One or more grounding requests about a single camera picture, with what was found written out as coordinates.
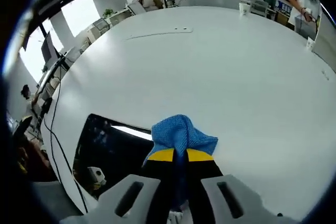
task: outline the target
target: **window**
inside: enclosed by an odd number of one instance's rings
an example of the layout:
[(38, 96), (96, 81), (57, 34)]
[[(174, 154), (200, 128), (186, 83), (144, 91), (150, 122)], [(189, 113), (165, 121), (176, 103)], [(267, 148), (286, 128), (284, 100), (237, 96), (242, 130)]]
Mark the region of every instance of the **window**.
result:
[(54, 47), (56, 48), (56, 50), (58, 52), (60, 52), (63, 49), (63, 44), (59, 40), (59, 38), (57, 36), (57, 33), (55, 32), (52, 23), (50, 22), (49, 19), (46, 19), (42, 23), (42, 25), (43, 25), (43, 27), (44, 27), (44, 29), (46, 30), (47, 33), (50, 32), (52, 43), (53, 43)]
[(38, 27), (30, 35), (27, 48), (24, 50), (20, 49), (20, 57), (27, 68), (28, 72), (33, 76), (36, 82), (39, 82), (43, 73), (42, 69), (44, 67), (45, 61), (41, 51), (41, 46), (44, 41), (44, 36)]
[(61, 9), (74, 37), (100, 19), (93, 0), (74, 0)]

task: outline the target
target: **potted plant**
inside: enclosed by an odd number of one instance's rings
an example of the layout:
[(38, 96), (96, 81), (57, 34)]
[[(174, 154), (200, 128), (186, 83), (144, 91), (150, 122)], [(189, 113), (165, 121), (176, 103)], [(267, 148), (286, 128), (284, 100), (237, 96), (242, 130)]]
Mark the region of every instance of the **potted plant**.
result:
[(114, 11), (112, 9), (106, 9), (104, 14), (103, 14), (103, 18), (106, 19), (109, 16), (111, 16), (114, 13)]

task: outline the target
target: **paper cup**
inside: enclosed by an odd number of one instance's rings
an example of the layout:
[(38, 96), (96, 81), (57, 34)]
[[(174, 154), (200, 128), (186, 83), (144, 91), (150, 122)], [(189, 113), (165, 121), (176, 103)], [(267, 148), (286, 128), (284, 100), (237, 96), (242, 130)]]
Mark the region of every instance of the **paper cup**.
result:
[(312, 38), (308, 37), (306, 48), (307, 48), (309, 51), (312, 51), (314, 45), (315, 45), (315, 41), (314, 41)]
[(250, 12), (250, 5), (239, 3), (239, 11), (241, 16), (247, 15)]

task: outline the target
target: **white table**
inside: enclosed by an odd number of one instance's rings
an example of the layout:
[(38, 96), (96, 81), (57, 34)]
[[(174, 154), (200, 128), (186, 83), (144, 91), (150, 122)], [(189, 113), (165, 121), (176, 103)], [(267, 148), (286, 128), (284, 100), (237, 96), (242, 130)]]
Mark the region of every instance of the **white table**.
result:
[[(186, 114), (218, 136), (214, 157), (223, 174), (258, 192), (273, 213), (301, 219), (336, 168), (336, 76), (305, 44), (278, 23), (232, 9), (135, 15), (102, 35), (64, 76), (53, 131), (72, 165), (90, 113), (148, 129)], [(50, 155), (44, 125), (42, 135)], [(65, 189), (83, 211), (55, 140), (54, 153)]]

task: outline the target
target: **yellow stripe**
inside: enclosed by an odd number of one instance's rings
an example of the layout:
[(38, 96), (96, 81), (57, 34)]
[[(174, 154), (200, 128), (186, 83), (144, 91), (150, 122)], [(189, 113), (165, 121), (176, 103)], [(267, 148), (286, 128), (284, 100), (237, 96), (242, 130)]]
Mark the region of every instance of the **yellow stripe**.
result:
[(158, 152), (154, 152), (149, 156), (147, 160), (155, 160), (155, 161), (168, 161), (173, 162), (173, 154), (174, 149), (166, 149)]
[(202, 151), (187, 149), (187, 153), (189, 162), (214, 160), (209, 154)]

